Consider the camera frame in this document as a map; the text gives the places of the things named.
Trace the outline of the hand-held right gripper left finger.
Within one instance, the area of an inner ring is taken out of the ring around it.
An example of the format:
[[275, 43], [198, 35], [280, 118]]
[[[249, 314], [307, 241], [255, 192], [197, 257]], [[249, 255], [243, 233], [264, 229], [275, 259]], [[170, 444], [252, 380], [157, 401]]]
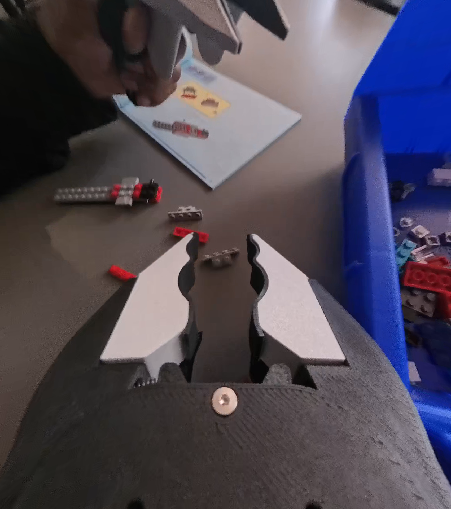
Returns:
[[155, 380], [164, 364], [173, 363], [191, 380], [202, 340], [189, 294], [198, 245], [197, 234], [187, 234], [138, 274], [101, 353], [102, 363], [138, 362]]

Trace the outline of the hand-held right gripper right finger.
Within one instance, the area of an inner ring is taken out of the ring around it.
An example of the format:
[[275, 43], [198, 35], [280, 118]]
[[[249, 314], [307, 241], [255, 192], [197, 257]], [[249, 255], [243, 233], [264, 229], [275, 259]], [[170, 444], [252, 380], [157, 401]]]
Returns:
[[250, 285], [256, 297], [249, 326], [249, 375], [261, 383], [284, 365], [290, 382], [312, 384], [308, 366], [346, 366], [307, 275], [257, 234], [247, 236]]

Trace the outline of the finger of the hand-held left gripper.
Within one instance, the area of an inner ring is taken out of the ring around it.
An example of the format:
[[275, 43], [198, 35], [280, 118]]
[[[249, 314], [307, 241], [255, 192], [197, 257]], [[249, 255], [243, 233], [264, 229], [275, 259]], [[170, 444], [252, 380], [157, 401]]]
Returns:
[[243, 13], [258, 25], [285, 40], [290, 30], [288, 18], [278, 1], [226, 1], [235, 22]]
[[183, 26], [183, 40], [194, 35], [203, 61], [215, 66], [224, 53], [238, 54], [242, 40], [226, 1], [165, 1], [168, 15]]

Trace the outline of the red toy plate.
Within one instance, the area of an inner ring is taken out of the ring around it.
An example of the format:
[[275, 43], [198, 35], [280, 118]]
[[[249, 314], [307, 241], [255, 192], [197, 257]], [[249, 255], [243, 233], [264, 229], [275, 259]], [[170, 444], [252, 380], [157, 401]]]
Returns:
[[118, 265], [111, 265], [108, 269], [108, 274], [121, 282], [128, 282], [137, 278], [136, 274], [127, 271]]
[[209, 234], [207, 234], [205, 232], [201, 232], [201, 231], [191, 230], [191, 229], [188, 229], [185, 227], [178, 227], [178, 226], [175, 227], [172, 234], [173, 234], [173, 236], [178, 237], [178, 238], [185, 238], [186, 236], [188, 236], [190, 234], [195, 235], [198, 238], [198, 242], [201, 244], [206, 244], [209, 241]]

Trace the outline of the grey bracket toy brick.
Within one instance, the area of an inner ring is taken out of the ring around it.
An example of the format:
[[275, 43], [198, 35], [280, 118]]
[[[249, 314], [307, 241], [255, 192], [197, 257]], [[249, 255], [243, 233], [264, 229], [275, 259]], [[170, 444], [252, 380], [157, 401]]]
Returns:
[[209, 264], [214, 268], [223, 268], [233, 264], [235, 258], [239, 255], [240, 250], [237, 247], [216, 251], [211, 254], [205, 254], [201, 262]]
[[203, 211], [195, 206], [180, 206], [174, 211], [167, 212], [168, 219], [173, 222], [199, 221], [203, 219]]

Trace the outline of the blue plastic bin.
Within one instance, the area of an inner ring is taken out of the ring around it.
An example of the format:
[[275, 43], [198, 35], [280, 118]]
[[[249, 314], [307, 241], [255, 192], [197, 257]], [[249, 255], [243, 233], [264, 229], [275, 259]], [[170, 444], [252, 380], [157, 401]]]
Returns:
[[409, 379], [388, 189], [451, 161], [451, 1], [407, 1], [356, 86], [344, 134], [348, 309], [408, 387], [451, 484], [451, 393]]

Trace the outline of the pile of toy bricks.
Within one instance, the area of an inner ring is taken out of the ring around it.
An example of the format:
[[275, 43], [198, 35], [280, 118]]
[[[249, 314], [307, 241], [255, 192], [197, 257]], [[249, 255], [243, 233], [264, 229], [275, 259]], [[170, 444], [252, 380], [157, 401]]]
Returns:
[[451, 161], [388, 189], [409, 379], [451, 393]]

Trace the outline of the grey plate with red bricks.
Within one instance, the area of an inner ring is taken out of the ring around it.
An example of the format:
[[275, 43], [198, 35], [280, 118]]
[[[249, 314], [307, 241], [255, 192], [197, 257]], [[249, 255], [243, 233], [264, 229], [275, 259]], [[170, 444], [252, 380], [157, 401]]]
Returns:
[[138, 177], [123, 178], [110, 186], [81, 186], [58, 188], [53, 200], [59, 204], [110, 203], [117, 207], [132, 207], [134, 204], [157, 204], [163, 188], [154, 179], [140, 182]]

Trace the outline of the person's left forearm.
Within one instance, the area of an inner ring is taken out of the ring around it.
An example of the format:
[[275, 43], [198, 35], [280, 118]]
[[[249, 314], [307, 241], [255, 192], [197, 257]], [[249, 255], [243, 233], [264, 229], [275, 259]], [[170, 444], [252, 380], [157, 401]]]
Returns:
[[43, 38], [34, 15], [0, 33], [0, 197], [64, 167], [69, 139], [117, 119]]

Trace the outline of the open instruction booklet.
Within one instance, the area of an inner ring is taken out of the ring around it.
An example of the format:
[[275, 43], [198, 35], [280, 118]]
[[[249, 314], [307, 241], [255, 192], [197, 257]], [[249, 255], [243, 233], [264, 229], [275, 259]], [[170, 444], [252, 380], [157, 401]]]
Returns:
[[207, 187], [216, 189], [277, 141], [301, 114], [217, 73], [183, 60], [176, 91], [159, 106], [135, 106], [126, 95], [119, 111]]

